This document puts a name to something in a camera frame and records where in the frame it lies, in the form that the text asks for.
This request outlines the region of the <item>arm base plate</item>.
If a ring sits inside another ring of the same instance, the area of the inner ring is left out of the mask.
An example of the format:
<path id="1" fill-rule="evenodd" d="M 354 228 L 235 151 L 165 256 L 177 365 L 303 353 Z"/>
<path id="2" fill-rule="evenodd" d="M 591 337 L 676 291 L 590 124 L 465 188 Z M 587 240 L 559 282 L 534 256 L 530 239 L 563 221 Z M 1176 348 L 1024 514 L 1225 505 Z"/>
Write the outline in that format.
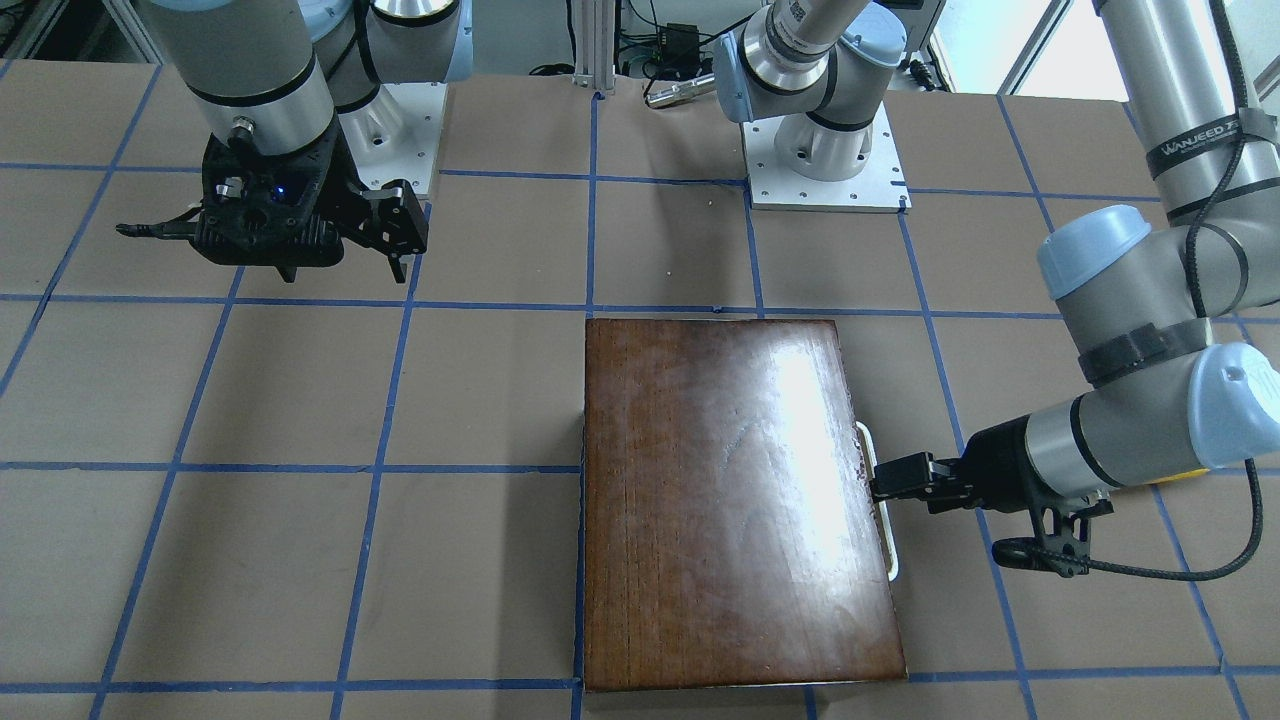
<path id="1" fill-rule="evenodd" d="M 447 83 L 384 85 L 370 102 L 338 115 L 366 187 L 407 181 L 419 200 L 430 200 L 448 92 Z"/>
<path id="2" fill-rule="evenodd" d="M 741 124 L 751 204 L 780 211 L 899 213 L 913 206 L 884 104 L 838 132 L 805 114 Z"/>

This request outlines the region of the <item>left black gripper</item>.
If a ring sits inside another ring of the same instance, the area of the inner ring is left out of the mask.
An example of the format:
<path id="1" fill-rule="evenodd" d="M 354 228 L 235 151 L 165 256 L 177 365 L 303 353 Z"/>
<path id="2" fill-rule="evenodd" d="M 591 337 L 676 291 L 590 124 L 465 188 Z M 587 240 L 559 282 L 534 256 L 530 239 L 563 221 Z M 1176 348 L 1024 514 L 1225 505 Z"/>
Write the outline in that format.
<path id="1" fill-rule="evenodd" d="M 1038 478 L 1027 452 L 1029 420 L 1030 415 L 1023 415 L 975 433 L 960 460 L 918 452 L 878 462 L 870 478 L 872 496 L 883 501 L 920 501 L 928 512 L 1025 511 L 1027 483 Z"/>

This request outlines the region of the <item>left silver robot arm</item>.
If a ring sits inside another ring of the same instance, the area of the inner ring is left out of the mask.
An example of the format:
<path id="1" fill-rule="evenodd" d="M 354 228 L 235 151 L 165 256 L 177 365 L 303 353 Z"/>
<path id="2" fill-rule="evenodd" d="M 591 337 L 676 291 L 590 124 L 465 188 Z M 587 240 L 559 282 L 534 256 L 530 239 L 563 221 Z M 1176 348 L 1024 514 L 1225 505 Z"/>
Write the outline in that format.
<path id="1" fill-rule="evenodd" d="M 1221 1 L 1097 1 L 1129 94 L 1157 231 L 1114 205 L 1037 260 L 1091 389 L 974 434 L 960 457 L 876 468 L 877 498 L 1039 514 L 1277 451 L 1277 373 L 1216 316 L 1277 301 L 1277 128 L 1253 104 Z"/>

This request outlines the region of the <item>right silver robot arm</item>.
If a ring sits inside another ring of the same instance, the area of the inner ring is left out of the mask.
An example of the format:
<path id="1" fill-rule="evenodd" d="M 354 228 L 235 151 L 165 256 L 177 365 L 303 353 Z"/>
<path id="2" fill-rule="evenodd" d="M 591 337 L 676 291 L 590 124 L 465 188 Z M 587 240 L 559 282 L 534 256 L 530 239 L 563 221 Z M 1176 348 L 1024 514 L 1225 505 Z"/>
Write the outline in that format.
<path id="1" fill-rule="evenodd" d="M 429 223 L 424 188 L 394 176 L 417 155 L 393 90 L 470 77 L 474 5 L 145 1 L 141 15 L 211 135 L 201 199 L 116 233 L 184 241 L 210 263 L 269 266 L 289 283 L 355 243 L 404 283 Z"/>

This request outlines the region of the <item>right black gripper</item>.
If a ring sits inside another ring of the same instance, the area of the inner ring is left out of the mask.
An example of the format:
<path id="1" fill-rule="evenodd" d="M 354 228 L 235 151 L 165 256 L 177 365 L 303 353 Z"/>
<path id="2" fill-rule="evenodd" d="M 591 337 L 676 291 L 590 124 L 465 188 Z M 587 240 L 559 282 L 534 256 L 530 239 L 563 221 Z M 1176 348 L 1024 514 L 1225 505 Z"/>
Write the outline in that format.
<path id="1" fill-rule="evenodd" d="M 428 251 L 429 222 L 408 179 L 362 190 L 346 138 L 326 128 L 284 155 L 234 152 L 218 137 L 202 156 L 202 208 L 157 223 L 116 223 L 128 238 L 189 242 L 225 266 L 271 266 L 287 282 L 300 268 L 328 268 L 346 252 L 340 224 L 356 223 L 352 241 L 381 254 L 397 284 L 412 258 Z"/>

